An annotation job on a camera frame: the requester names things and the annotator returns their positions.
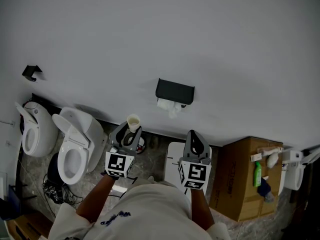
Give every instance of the paper cup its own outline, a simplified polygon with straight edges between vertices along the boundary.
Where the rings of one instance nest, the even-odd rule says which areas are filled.
[[[130,132],[135,133],[136,130],[140,127],[140,118],[136,114],[131,114],[126,118],[126,121],[129,125]]]

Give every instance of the cardboard box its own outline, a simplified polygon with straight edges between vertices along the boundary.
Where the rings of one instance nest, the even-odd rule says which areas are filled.
[[[275,196],[273,203],[266,203],[264,197],[258,194],[258,188],[254,187],[256,165],[251,162],[251,155],[256,154],[258,148],[282,146],[281,142],[256,137],[247,137],[224,146],[218,154],[209,206],[237,222],[274,213],[278,202],[282,156],[279,155],[272,169],[267,168],[266,157],[259,161],[262,177],[269,176],[267,183]]]
[[[22,215],[7,222],[10,235],[16,240],[48,238],[53,223],[41,212]]]

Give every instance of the white shirt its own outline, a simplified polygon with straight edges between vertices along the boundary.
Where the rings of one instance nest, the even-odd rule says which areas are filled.
[[[177,188],[145,184],[132,188],[96,223],[63,203],[49,240],[229,240],[225,224],[207,231],[191,220],[191,204]]]

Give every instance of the marble floor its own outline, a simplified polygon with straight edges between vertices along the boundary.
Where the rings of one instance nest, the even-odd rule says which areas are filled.
[[[116,128],[115,125],[106,122],[100,123],[104,129],[104,132],[107,133],[107,135],[109,135],[109,133],[111,133]],[[161,180],[164,176],[165,157],[168,145],[173,141],[176,142],[179,140],[166,136],[157,135],[158,147],[150,148],[148,144],[150,143],[150,140],[154,135],[145,132],[143,133],[143,135],[146,138],[147,147],[142,154],[138,154],[136,156],[136,163],[131,169],[129,176],[132,178],[139,177],[147,179],[150,174],[154,174],[156,180]],[[56,142],[56,146],[51,152],[51,154],[45,157],[32,157],[28,155],[23,155],[21,161],[20,180],[22,183],[28,184],[28,186],[23,188],[23,196],[28,197],[32,195],[37,195],[37,198],[25,201],[26,205],[30,206],[32,209],[42,212],[52,221],[54,221],[55,219],[52,213],[57,214],[60,205],[55,204],[51,199],[45,199],[46,197],[44,196],[42,190],[42,183],[44,176],[47,173],[50,160],[55,153],[59,152],[63,139],[64,137],[60,132]],[[211,190],[215,178],[218,151],[218,148],[212,148],[212,170],[210,173],[210,181],[206,193],[207,200],[210,199]],[[95,170],[91,173],[87,173],[83,180],[81,180],[77,184],[72,185],[70,187],[71,191],[79,197],[85,197],[102,178],[100,173],[104,171],[104,167],[105,156],[102,155]],[[122,189],[127,188],[129,185],[132,184],[132,182],[133,181],[131,179],[120,178],[115,183],[115,186],[118,186],[115,187],[118,191],[114,189],[110,194],[121,196],[123,193],[121,192],[123,191]],[[216,212],[213,209],[211,210],[211,212],[216,222],[223,222],[227,225],[229,234],[231,236],[231,239],[233,240],[281,239],[283,234],[281,230],[289,225],[292,218],[292,214],[295,209],[295,206],[289,203],[290,193],[291,191],[286,188],[283,190],[279,197],[277,211],[275,214],[254,220],[249,220],[245,222],[235,222],[223,216],[222,214]],[[106,214],[109,210],[111,210],[113,206],[118,202],[118,200],[118,197],[109,196],[101,214]]]

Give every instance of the human arm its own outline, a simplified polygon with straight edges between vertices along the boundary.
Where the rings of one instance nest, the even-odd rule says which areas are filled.
[[[81,202],[76,214],[87,219],[90,223],[96,222],[114,184],[115,180],[113,178],[107,174],[104,175]]]
[[[215,224],[203,190],[191,189],[192,221],[204,230]]]

